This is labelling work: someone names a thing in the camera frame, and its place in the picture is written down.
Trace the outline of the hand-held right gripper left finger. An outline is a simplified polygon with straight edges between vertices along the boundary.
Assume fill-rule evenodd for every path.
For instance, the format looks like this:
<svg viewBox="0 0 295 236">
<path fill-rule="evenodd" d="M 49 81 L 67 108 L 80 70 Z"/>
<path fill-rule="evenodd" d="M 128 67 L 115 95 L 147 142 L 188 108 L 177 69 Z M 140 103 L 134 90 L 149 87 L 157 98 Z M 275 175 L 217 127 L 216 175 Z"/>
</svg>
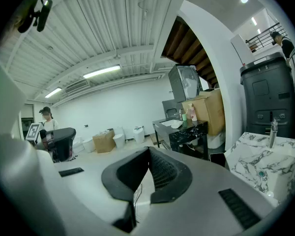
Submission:
<svg viewBox="0 0 295 236">
<path fill-rule="evenodd" d="M 56 163 L 58 171 L 65 171 L 74 168 L 82 168 L 83 171 L 70 176 L 63 177 L 73 194 L 89 210 L 109 224 L 120 225 L 118 220 L 123 219 L 127 213 L 128 203 L 112 198 L 102 184 L 101 175 L 104 169 L 132 153 L 141 147 L 124 147 L 113 149 L 106 153 L 84 153 L 79 154 L 76 159 L 70 162 Z M 135 189 L 132 204 L 137 227 L 142 224 L 150 211 L 150 171 L 144 174 L 140 180 L 139 187 Z"/>
</svg>

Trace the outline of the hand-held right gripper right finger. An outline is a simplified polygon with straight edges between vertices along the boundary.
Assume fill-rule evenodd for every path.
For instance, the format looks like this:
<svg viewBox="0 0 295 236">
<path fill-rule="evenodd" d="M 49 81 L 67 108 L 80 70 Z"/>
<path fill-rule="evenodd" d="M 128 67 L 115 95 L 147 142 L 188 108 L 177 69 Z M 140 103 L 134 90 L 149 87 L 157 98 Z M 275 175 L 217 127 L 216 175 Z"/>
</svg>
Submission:
<svg viewBox="0 0 295 236">
<path fill-rule="evenodd" d="M 137 236 L 233 236 L 243 227 L 219 195 L 233 190 L 261 218 L 273 211 L 270 202 L 257 190 L 220 165 L 160 149 L 184 163 L 192 173 L 189 188 L 177 200 L 151 204 L 137 226 Z"/>
</svg>

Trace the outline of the small cardboard box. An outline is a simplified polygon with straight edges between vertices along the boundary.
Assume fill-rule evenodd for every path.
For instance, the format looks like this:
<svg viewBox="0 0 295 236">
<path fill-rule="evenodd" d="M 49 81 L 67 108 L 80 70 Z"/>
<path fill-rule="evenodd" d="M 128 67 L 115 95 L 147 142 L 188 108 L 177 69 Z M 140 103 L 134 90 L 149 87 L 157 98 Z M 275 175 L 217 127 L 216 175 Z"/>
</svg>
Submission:
<svg viewBox="0 0 295 236">
<path fill-rule="evenodd" d="M 116 143 L 113 139 L 115 133 L 113 130 L 93 136 L 93 142 L 97 153 L 106 153 L 112 151 Z"/>
</svg>

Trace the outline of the white toilet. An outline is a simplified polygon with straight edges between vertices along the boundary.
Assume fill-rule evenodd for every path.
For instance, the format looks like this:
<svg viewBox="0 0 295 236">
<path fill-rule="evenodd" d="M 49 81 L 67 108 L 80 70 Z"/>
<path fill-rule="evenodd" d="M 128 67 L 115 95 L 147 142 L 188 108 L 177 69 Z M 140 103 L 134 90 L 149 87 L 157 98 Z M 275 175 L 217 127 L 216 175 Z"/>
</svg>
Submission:
<svg viewBox="0 0 295 236">
<path fill-rule="evenodd" d="M 125 145 L 125 133 L 122 127 L 114 128 L 113 140 L 117 148 L 123 148 Z"/>
</svg>

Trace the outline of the black marble vanity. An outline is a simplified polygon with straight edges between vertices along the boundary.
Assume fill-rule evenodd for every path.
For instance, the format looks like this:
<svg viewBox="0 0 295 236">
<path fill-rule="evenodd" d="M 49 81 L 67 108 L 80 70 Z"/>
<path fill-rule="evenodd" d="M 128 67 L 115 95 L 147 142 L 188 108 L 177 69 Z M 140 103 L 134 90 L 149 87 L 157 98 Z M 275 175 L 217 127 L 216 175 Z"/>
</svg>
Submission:
<svg viewBox="0 0 295 236">
<path fill-rule="evenodd" d="M 152 122 L 157 140 L 157 145 L 163 145 L 167 150 L 172 150 L 199 159 L 208 160 L 207 121 L 184 121 L 178 128 L 165 126 L 169 118 Z"/>
</svg>

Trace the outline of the white marble sink block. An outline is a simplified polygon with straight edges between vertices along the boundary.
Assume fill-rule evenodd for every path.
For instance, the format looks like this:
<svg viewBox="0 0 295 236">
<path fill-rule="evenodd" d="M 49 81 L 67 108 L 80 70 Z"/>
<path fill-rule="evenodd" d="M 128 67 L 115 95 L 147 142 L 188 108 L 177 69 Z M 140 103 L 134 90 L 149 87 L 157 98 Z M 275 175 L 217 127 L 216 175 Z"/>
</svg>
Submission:
<svg viewBox="0 0 295 236">
<path fill-rule="evenodd" d="M 295 139 L 244 132 L 225 153 L 230 171 L 273 207 L 295 194 Z"/>
</svg>

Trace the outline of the large cardboard box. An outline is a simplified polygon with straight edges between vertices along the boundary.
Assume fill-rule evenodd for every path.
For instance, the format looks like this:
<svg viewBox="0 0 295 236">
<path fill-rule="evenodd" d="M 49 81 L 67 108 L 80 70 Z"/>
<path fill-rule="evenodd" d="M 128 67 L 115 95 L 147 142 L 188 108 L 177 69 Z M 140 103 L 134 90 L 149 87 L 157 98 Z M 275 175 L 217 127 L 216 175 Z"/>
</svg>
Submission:
<svg viewBox="0 0 295 236">
<path fill-rule="evenodd" d="M 218 135 L 225 128 L 224 106 L 220 89 L 201 91 L 194 99 L 182 102 L 185 111 L 192 104 L 197 120 L 208 122 L 208 134 Z"/>
</svg>

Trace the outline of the slim chrome faucet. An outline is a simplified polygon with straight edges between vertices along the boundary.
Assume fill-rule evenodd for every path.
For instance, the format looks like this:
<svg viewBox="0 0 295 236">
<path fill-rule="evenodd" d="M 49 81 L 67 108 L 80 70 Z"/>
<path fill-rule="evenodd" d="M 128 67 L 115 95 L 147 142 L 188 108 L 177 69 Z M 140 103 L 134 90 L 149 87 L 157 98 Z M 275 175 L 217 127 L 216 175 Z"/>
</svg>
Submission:
<svg viewBox="0 0 295 236">
<path fill-rule="evenodd" d="M 278 120 L 274 118 L 271 122 L 271 129 L 269 135 L 269 148 L 273 148 L 278 132 Z"/>
</svg>

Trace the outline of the ceiling air vent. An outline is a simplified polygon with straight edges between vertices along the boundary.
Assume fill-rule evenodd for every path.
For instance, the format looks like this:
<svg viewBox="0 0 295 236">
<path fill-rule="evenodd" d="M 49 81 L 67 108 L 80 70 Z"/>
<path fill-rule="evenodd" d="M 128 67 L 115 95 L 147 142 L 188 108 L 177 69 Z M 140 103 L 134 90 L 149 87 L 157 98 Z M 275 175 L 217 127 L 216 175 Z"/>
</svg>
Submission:
<svg viewBox="0 0 295 236">
<path fill-rule="evenodd" d="M 88 79 L 83 79 L 83 80 L 79 80 L 76 82 L 73 82 L 71 84 L 69 84 L 65 89 L 64 92 L 69 94 L 69 93 L 73 93 L 82 89 L 86 89 L 89 87 L 92 87 L 94 85 L 94 83 Z"/>
</svg>

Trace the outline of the short ceiling light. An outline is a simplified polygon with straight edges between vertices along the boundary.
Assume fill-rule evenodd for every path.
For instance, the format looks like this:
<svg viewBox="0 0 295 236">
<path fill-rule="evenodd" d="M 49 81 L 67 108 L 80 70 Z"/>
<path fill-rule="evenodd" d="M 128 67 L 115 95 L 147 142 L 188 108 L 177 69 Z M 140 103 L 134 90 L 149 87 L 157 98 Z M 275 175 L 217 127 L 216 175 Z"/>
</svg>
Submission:
<svg viewBox="0 0 295 236">
<path fill-rule="evenodd" d="M 45 98 L 50 98 L 51 96 L 55 95 L 56 93 L 60 92 L 62 89 L 61 88 L 56 88 L 53 91 L 51 91 L 49 94 L 45 96 Z"/>
</svg>

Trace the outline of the long ceiling light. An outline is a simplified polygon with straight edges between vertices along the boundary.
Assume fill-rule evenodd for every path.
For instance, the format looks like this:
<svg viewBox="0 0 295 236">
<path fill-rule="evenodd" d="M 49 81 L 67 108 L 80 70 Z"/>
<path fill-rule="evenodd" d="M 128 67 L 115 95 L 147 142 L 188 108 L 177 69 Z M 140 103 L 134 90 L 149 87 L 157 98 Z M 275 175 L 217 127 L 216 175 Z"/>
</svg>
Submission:
<svg viewBox="0 0 295 236">
<path fill-rule="evenodd" d="M 105 69 L 96 70 L 96 71 L 93 71 L 91 73 L 88 73 L 88 74 L 83 75 L 83 77 L 85 79 L 88 79 L 88 78 L 91 78 L 91 77 L 94 77 L 94 76 L 98 76 L 98 75 L 101 75 L 101 74 L 104 74 L 104 73 L 108 73 L 108 72 L 112 72 L 112 71 L 117 71 L 117 70 L 120 70 L 120 66 L 119 65 L 108 67 L 108 68 L 105 68 Z"/>
</svg>

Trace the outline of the black plastic cabinet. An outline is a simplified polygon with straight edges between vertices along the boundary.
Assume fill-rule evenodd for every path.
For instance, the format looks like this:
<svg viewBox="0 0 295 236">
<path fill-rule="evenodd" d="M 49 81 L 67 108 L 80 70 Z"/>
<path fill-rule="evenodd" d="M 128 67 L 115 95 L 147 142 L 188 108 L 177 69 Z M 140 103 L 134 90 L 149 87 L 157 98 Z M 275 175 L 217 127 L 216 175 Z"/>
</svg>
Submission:
<svg viewBox="0 0 295 236">
<path fill-rule="evenodd" d="M 295 137 L 295 88 L 284 56 L 274 53 L 240 69 L 246 100 L 246 131 L 269 134 L 278 122 L 277 136 Z"/>
</svg>

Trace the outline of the wooden staircase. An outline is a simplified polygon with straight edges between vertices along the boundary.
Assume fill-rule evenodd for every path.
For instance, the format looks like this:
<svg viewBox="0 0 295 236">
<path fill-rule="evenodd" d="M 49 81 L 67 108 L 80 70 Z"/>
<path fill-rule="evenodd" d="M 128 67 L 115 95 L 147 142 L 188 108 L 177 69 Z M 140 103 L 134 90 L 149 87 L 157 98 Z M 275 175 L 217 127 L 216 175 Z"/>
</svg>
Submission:
<svg viewBox="0 0 295 236">
<path fill-rule="evenodd" d="M 188 24 L 179 16 L 172 26 L 162 57 L 178 64 L 194 65 L 200 78 L 208 82 L 210 88 L 217 87 L 218 80 L 204 47 Z"/>
</svg>

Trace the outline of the white panel box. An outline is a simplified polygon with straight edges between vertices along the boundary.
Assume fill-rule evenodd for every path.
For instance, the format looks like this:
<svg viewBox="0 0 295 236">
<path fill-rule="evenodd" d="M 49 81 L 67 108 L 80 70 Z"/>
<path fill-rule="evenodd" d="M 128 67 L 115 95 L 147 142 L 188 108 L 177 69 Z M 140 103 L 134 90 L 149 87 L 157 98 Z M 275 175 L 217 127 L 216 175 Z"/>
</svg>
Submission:
<svg viewBox="0 0 295 236">
<path fill-rule="evenodd" d="M 255 61 L 255 57 L 252 54 L 248 45 L 244 42 L 239 34 L 236 34 L 232 39 L 231 43 L 236 50 L 239 59 L 243 65 L 252 63 Z"/>
</svg>

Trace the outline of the black metal railing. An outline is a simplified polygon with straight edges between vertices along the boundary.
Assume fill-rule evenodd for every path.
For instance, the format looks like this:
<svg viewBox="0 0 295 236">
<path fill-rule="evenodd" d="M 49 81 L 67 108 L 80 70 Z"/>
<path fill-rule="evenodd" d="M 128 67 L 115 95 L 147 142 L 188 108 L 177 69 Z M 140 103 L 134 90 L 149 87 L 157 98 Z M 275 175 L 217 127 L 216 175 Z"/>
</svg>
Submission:
<svg viewBox="0 0 295 236">
<path fill-rule="evenodd" d="M 271 33 L 273 31 L 278 32 L 282 36 L 288 36 L 283 26 L 280 23 L 276 23 L 273 26 L 262 31 L 260 34 L 257 34 L 253 38 L 246 40 L 245 43 L 253 53 L 265 47 L 274 46 L 276 45 L 276 42 L 271 36 Z"/>
</svg>

